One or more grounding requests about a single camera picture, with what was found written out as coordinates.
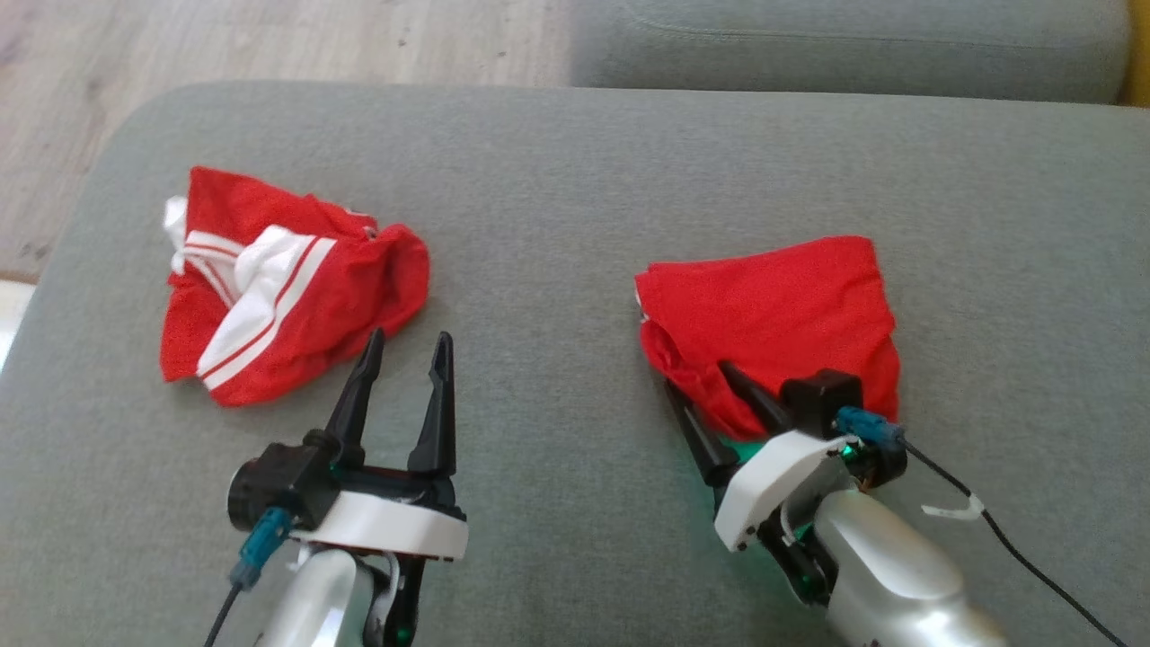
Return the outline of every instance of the blue cable connector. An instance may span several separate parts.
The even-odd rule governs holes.
[[[873,442],[880,447],[892,447],[903,440],[903,429],[887,421],[877,414],[858,409],[856,407],[844,407],[836,416],[838,432],[842,434],[856,436],[867,442]]]
[[[271,554],[288,540],[291,529],[291,513],[283,508],[268,508],[239,549],[239,562],[228,576],[232,586],[251,591],[260,580],[260,572]]]

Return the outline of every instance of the wooden floor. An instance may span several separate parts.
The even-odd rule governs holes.
[[[565,85],[575,1],[0,0],[0,272],[39,274],[103,143],[166,90]]]

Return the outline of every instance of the yellow object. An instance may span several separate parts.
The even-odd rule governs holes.
[[[1130,71],[1126,78],[1126,101],[1150,108],[1150,0],[1130,0],[1134,24],[1134,48]]]

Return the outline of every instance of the gray couch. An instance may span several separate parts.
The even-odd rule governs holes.
[[[414,442],[455,336],[467,557],[428,568],[416,645],[834,645],[760,549],[729,554],[637,341],[632,275],[833,233],[875,240],[904,421],[1027,555],[1150,636],[1150,113],[935,98],[193,86],[109,143],[0,375],[0,644],[197,645],[243,537],[224,493],[322,425],[336,370],[214,406],[156,363],[163,200],[204,163],[407,222],[431,298],[389,342],[365,441]],[[912,464],[881,499],[1015,645],[1101,646]],[[251,645],[284,550],[221,645]]]
[[[580,0],[599,87],[1113,102],[1128,0]]]

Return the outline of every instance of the black cable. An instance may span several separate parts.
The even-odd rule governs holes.
[[[212,647],[215,645],[215,639],[220,636],[220,629],[223,627],[223,621],[228,617],[228,611],[231,610],[231,606],[236,603],[236,598],[239,596],[239,592],[244,587],[239,584],[231,585],[231,591],[228,592],[228,598],[223,601],[223,607],[220,607],[220,613],[216,614],[216,622],[212,624],[212,631],[208,632],[208,639],[204,641],[204,647]]]
[[[966,487],[966,485],[963,482],[958,480],[958,478],[956,478],[946,470],[943,470],[942,467],[940,467],[934,461],[927,459],[925,454],[919,452],[919,449],[913,445],[911,445],[910,441],[907,441],[905,438],[899,438],[898,441],[903,444],[903,447],[906,448],[906,452],[908,452],[912,456],[921,461],[927,468],[930,468],[931,470],[934,470],[936,475],[946,479],[946,482],[950,485],[958,488],[958,491],[961,492],[964,495],[971,496],[971,488]],[[1086,618],[1087,622],[1089,622],[1091,625],[1094,625],[1094,629],[1098,630],[1099,633],[1105,636],[1107,640],[1110,640],[1114,645],[1118,645],[1118,647],[1126,647],[1126,644],[1122,642],[1120,638],[1114,636],[1114,632],[1106,629],[1106,626],[1103,625],[1102,622],[1098,621],[1098,618],[1094,617],[1094,614],[1088,611],[1086,607],[1079,603],[1079,601],[1075,600],[1073,595],[1067,593],[1065,588],[1058,586],[1058,584],[1056,584],[1055,580],[1050,579],[1050,577],[1048,577],[1046,573],[1038,570],[1038,568],[1032,564],[1029,560],[1023,557],[1022,554],[1018,552],[1018,548],[1014,548],[1014,545],[1011,544],[1009,539],[1006,539],[1006,534],[1003,533],[1003,530],[1000,527],[998,527],[998,523],[995,522],[995,518],[990,516],[990,511],[987,510],[986,508],[982,509],[982,518],[987,521],[988,525],[990,525],[990,531],[995,533],[995,537],[998,538],[998,541],[1006,548],[1006,552],[1011,554],[1011,557],[1018,560],[1020,564],[1026,567],[1026,570],[1030,571],[1032,573],[1034,573],[1034,577],[1042,580],[1042,584],[1049,586],[1051,591],[1057,593],[1059,598],[1065,600],[1067,604],[1070,604],[1071,607],[1074,608],[1075,611],[1081,614],[1081,616]]]

